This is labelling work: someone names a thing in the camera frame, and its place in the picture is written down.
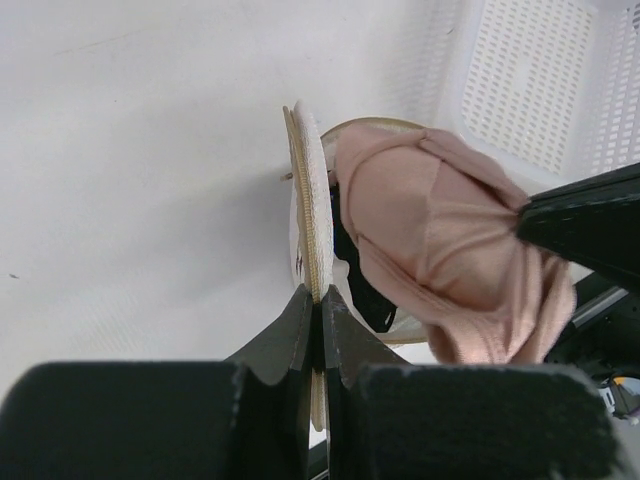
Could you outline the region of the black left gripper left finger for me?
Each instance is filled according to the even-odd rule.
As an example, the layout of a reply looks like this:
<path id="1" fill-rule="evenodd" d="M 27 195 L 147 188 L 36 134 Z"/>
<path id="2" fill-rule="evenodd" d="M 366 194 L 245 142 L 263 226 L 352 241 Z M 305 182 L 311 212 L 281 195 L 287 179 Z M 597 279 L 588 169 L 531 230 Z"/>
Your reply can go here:
<path id="1" fill-rule="evenodd" d="M 5 479 L 303 479 L 310 293 L 224 361 L 49 362 L 1 406 Z"/>

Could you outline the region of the white mesh laundry bag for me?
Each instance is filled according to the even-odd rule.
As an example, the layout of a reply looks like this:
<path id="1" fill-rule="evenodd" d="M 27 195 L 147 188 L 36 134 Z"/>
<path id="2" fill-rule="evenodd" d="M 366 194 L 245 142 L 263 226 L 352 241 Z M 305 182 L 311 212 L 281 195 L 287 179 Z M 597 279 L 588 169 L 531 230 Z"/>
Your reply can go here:
<path id="1" fill-rule="evenodd" d="M 364 323 L 362 311 L 354 304 L 355 289 L 347 282 L 347 275 L 355 269 L 334 254 L 332 214 L 339 209 L 331 206 L 330 171 L 335 164 L 336 142 L 342 130 L 351 124 L 392 132 L 421 130 L 423 126 L 394 118 L 362 117 L 320 133 L 303 102 L 284 107 L 283 113 L 292 167 L 284 178 L 293 181 L 289 245 L 294 284 L 305 285 L 316 302 L 322 300 L 331 285 L 337 287 L 349 312 Z"/>

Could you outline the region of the pink bra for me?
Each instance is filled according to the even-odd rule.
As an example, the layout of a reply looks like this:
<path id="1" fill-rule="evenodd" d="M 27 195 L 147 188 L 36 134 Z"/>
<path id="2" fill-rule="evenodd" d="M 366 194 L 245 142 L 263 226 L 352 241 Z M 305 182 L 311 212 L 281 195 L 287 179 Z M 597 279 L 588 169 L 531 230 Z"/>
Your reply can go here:
<path id="1" fill-rule="evenodd" d="M 569 322 L 569 264 L 520 240 L 527 194 L 455 135 L 347 126 L 342 224 L 364 278 L 418 320 L 442 363 L 541 362 Z"/>

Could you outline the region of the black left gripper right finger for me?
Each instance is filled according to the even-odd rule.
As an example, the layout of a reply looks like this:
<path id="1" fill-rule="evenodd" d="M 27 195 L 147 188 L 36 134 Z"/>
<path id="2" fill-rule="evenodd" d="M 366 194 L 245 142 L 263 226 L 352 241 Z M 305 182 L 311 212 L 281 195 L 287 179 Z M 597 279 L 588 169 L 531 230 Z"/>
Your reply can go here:
<path id="1" fill-rule="evenodd" d="M 421 366 L 322 302 L 334 479 L 611 479 L 615 433 L 596 390 L 557 365 Z"/>

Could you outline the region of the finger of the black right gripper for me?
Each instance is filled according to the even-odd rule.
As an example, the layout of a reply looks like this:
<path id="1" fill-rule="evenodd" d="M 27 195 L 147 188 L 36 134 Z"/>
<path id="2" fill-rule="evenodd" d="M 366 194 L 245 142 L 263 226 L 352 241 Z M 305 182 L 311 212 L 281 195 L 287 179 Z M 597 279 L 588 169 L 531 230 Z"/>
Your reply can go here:
<path id="1" fill-rule="evenodd" d="M 639 166 L 533 196 L 517 236 L 639 292 Z"/>

